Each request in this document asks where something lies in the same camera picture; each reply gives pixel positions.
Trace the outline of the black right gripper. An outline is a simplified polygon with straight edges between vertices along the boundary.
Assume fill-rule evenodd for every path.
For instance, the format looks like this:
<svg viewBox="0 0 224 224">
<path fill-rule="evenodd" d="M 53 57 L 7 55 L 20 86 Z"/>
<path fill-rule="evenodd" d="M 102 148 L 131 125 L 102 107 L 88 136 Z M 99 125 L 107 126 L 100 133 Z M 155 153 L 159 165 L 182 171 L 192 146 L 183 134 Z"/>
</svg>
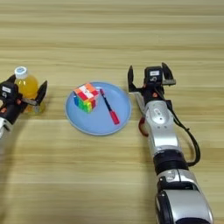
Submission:
<svg viewBox="0 0 224 224">
<path fill-rule="evenodd" d="M 135 95 L 136 98 L 141 100 L 142 102 L 164 101 L 165 100 L 164 86 L 174 86 L 176 84 L 176 81 L 173 80 L 172 71 L 165 63 L 162 63 L 162 68 L 165 80 L 150 81 L 144 83 L 141 87 L 136 87 L 133 83 L 134 80 L 133 67 L 130 66 L 128 71 L 129 92 Z"/>
</svg>

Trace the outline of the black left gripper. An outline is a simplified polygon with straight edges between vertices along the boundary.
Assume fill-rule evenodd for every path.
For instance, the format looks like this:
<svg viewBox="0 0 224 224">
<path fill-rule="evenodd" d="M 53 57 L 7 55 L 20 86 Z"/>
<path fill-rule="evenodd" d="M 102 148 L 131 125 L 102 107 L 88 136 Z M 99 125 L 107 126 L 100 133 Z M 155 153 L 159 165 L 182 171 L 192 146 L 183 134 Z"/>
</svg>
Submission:
<svg viewBox="0 0 224 224">
<path fill-rule="evenodd" d="M 13 74 L 7 81 L 14 83 L 16 75 Z M 39 105 L 46 96 L 47 81 L 45 81 L 38 89 L 38 95 L 35 100 L 27 98 L 17 98 L 15 101 L 0 97 L 3 105 L 0 107 L 0 123 L 14 124 L 19 115 L 24 112 L 28 105 Z"/>
</svg>

